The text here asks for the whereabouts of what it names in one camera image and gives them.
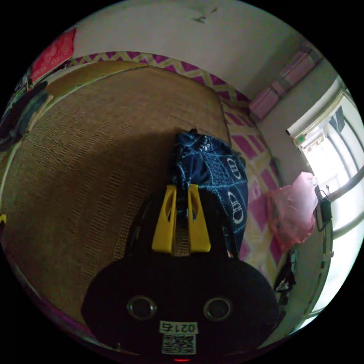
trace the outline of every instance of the white wall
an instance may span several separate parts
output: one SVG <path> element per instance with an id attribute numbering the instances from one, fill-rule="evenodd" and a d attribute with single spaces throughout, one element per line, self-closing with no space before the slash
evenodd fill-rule
<path id="1" fill-rule="evenodd" d="M 312 172 L 285 130 L 297 120 L 300 127 L 307 125 L 316 112 L 325 106 L 328 94 L 337 91 L 340 86 L 337 77 L 334 68 L 324 59 L 264 119 L 257 122 L 272 154 L 281 160 L 280 172 L 285 184 L 291 184 L 302 171 Z M 297 285 L 291 292 L 286 317 L 266 345 L 283 338 L 300 322 L 317 289 L 323 259 L 323 233 L 316 228 L 306 242 L 297 246 L 297 250 Z"/>
<path id="2" fill-rule="evenodd" d="M 297 120 L 301 125 L 306 124 L 312 114 L 311 108 L 315 110 L 326 104 L 325 94 L 337 76 L 335 69 L 324 59 L 264 119 L 257 122 L 272 154 L 281 160 L 285 184 L 291 184 L 302 171 L 311 171 L 286 130 Z"/>
<path id="3" fill-rule="evenodd" d="M 206 24 L 192 21 L 208 14 Z M 286 23 L 235 0 L 131 0 L 78 23 L 74 57 L 108 51 L 155 53 L 186 61 L 250 99 L 295 53 L 303 37 Z"/>

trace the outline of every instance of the bedsheet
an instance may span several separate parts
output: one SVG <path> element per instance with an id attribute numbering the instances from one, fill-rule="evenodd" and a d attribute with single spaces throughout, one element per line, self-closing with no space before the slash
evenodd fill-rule
<path id="1" fill-rule="evenodd" d="M 271 152 L 258 128 L 243 109 L 220 97 L 232 147 L 246 161 L 248 176 L 248 219 L 240 259 L 258 269 L 273 287 L 286 254 L 268 226 L 265 193 L 279 188 L 279 175 Z"/>

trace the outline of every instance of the bed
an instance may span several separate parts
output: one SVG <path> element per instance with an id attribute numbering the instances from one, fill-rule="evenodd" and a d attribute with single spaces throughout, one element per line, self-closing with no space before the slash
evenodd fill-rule
<path id="1" fill-rule="evenodd" d="M 32 129 L 27 138 L 9 151 L 0 168 L 3 175 L 1 207 L 8 215 L 6 234 L 9 237 L 7 241 L 11 241 L 3 249 L 14 273 L 34 302 L 61 329 L 103 346 L 93 337 L 80 316 L 82 295 L 102 267 L 122 258 L 125 234 L 133 218 L 128 213 L 141 204 L 146 191 L 152 192 L 163 184 L 158 171 L 166 169 L 165 162 L 156 162 L 160 158 L 153 150 L 159 148 L 160 153 L 162 146 L 163 153 L 167 155 L 172 147 L 173 135 L 192 127 L 231 143 L 246 160 L 248 220 L 239 255 L 241 260 L 258 269 L 273 286 L 285 255 L 281 254 L 268 228 L 264 193 L 278 188 L 279 176 L 268 146 L 247 114 L 249 100 L 218 77 L 165 56 L 108 52 L 68 61 L 67 66 L 71 68 L 85 63 L 91 65 L 79 68 L 73 77 L 71 72 L 50 82 L 48 90 L 52 97 L 48 107 L 43 107 L 42 113 L 32 120 Z M 141 92 L 135 85 L 143 79 L 150 82 Z M 99 99 L 103 90 L 120 88 L 121 84 L 126 85 L 126 89 L 119 93 L 120 99 L 116 97 L 118 93 L 109 93 Z M 147 84 L 161 85 L 159 91 L 164 92 L 163 97 Z M 181 96 L 187 88 L 188 94 Z M 143 95 L 147 93 L 154 97 L 153 101 L 146 101 Z M 118 107 L 117 112 L 108 107 L 107 113 L 100 113 L 108 105 L 106 97 L 114 102 L 115 108 Z M 89 101 L 86 110 L 79 107 L 80 100 Z M 131 111 L 132 106 L 129 109 L 123 106 L 123 102 L 125 105 L 134 103 L 133 110 L 138 110 L 138 114 Z M 147 108 L 148 102 L 153 102 L 155 112 L 151 113 Z M 111 121 L 123 117 L 127 120 L 127 126 Z M 138 120 L 146 118 L 151 120 L 150 125 L 143 124 L 142 128 L 136 126 Z M 115 136 L 116 130 L 126 132 L 126 137 L 122 139 L 122 152 L 130 157 L 123 162 L 122 168 L 123 171 L 128 169 L 132 178 L 139 181 L 133 185 L 127 180 L 121 183 L 124 177 L 117 175 L 117 171 L 113 174 L 103 167 L 110 161 L 120 164 L 115 157 L 116 152 L 120 153 L 118 148 L 121 142 Z M 149 145 L 149 151 L 132 157 L 136 143 Z M 77 158 L 71 160 L 69 155 L 72 153 Z M 19 174 L 22 175 L 22 185 L 17 182 Z M 95 175 L 105 182 L 107 192 L 95 195 L 85 205 L 85 196 L 91 196 L 97 186 Z M 48 184 L 43 188 L 41 186 L 45 180 Z M 72 189 L 71 182 L 79 183 L 79 188 Z M 24 192 L 24 183 L 29 187 L 27 192 Z M 126 206 L 124 209 L 114 206 L 112 216 L 116 217 L 113 218 L 105 206 L 113 204 L 120 192 L 125 190 L 130 191 L 130 198 L 123 202 Z M 60 211 L 58 206 L 65 203 L 66 195 L 71 196 L 68 202 L 70 208 L 56 215 L 54 211 Z M 34 210 L 32 206 L 38 201 L 49 201 L 49 206 L 43 207 L 43 211 Z M 25 216 L 30 215 L 44 217 L 34 218 L 26 224 Z M 81 224 L 80 216 L 87 223 Z M 57 219 L 67 224 L 61 226 Z M 88 228 L 82 229 L 80 226 L 83 225 Z M 20 233 L 16 231 L 16 226 L 23 226 Z M 93 244 L 71 244 L 75 236 L 78 240 L 81 237 L 92 240 Z M 64 244 L 49 244 L 55 241 L 55 237 Z M 177 255 L 188 254 L 184 243 L 179 245 Z M 27 249 L 37 254 L 29 258 Z M 76 276 L 79 280 L 73 284 L 73 277 Z M 73 292 L 71 302 L 69 292 Z"/>

